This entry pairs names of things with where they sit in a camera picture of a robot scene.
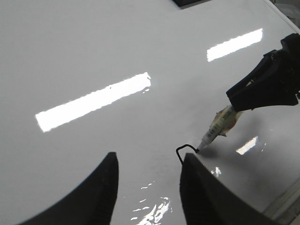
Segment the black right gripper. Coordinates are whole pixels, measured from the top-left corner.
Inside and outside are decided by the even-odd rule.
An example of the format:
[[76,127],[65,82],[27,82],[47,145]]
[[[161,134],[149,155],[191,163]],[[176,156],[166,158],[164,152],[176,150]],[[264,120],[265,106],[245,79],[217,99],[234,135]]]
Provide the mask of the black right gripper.
[[300,35],[292,33],[280,42],[281,50],[265,54],[246,77],[226,92],[235,111],[299,103]]

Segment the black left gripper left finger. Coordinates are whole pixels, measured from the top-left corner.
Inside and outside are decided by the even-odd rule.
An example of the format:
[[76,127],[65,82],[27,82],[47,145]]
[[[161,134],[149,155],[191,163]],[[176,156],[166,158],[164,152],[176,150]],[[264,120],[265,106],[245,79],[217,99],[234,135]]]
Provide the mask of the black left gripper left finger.
[[118,194],[119,163],[109,152],[97,168],[59,202],[23,225],[109,225]]

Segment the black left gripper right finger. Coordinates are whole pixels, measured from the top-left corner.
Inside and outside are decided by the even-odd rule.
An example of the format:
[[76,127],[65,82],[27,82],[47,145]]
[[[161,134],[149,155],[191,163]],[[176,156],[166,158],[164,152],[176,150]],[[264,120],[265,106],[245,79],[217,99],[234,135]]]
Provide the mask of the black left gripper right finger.
[[200,160],[185,155],[180,198],[188,225],[275,225],[224,186]]

